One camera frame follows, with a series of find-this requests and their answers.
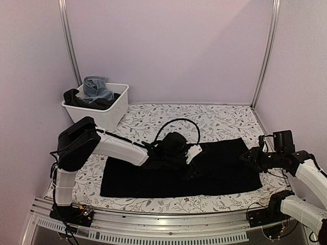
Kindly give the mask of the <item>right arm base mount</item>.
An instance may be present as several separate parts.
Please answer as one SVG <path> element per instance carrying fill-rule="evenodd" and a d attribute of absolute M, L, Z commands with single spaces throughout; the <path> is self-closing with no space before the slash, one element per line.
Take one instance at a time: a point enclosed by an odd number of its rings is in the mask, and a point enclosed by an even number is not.
<path fill-rule="evenodd" d="M 250 227 L 264 226 L 289 219 L 289 215 L 281 212 L 281 204 L 282 200 L 291 195 L 294 195 L 294 192 L 290 190 L 277 192 L 270 197 L 268 207 L 247 211 L 246 218 Z"/>

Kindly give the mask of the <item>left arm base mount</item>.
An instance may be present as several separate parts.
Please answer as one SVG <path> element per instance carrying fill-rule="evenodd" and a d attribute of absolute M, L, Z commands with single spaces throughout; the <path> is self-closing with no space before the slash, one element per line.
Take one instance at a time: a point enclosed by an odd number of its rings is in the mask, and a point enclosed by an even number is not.
<path fill-rule="evenodd" d="M 94 210 L 87 205 L 75 207 L 58 206 L 53 204 L 50 211 L 50 218 L 62 221 L 65 224 L 74 224 L 84 227 L 90 227 L 94 217 Z"/>

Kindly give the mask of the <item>black t-shirt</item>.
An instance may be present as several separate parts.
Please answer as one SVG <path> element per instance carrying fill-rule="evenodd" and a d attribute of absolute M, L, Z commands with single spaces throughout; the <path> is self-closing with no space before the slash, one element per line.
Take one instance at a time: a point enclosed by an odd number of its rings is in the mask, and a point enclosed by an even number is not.
<path fill-rule="evenodd" d="M 177 198 L 228 195 L 262 188 L 260 175 L 240 156 L 242 138 L 201 143 L 192 164 L 176 169 L 145 169 L 108 157 L 100 195 L 106 198 Z"/>

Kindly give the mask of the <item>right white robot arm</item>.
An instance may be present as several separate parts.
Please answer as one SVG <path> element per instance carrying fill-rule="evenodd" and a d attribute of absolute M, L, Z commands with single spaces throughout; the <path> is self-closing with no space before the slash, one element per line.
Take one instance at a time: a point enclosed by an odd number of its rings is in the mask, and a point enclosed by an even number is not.
<path fill-rule="evenodd" d="M 259 173 L 267 173 L 273 168 L 284 169 L 310 188 L 326 206 L 326 173 L 319 167 L 314 155 L 293 150 L 263 152 L 261 147 L 254 147 L 241 155 L 240 159 Z M 292 191 L 284 190 L 273 194 L 267 208 L 248 214 L 248 220 L 259 225 L 264 222 L 274 223 L 284 217 L 294 218 L 310 228 L 318 235 L 320 243 L 326 240 L 326 210 L 303 201 Z"/>

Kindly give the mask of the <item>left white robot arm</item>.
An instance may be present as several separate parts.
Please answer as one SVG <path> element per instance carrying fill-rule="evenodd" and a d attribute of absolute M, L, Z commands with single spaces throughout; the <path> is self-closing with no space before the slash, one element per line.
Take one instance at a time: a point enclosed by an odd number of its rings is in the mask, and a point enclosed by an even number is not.
<path fill-rule="evenodd" d="M 194 158 L 203 152 L 197 142 L 188 144 L 177 132 L 168 133 L 164 139 L 152 143 L 133 142 L 98 127 L 92 117 L 86 116 L 63 131 L 58 137 L 57 150 L 51 178 L 54 188 L 56 213 L 66 222 L 76 217 L 72 204 L 77 172 L 90 155 L 100 154 L 123 160 L 144 169 L 195 169 Z"/>

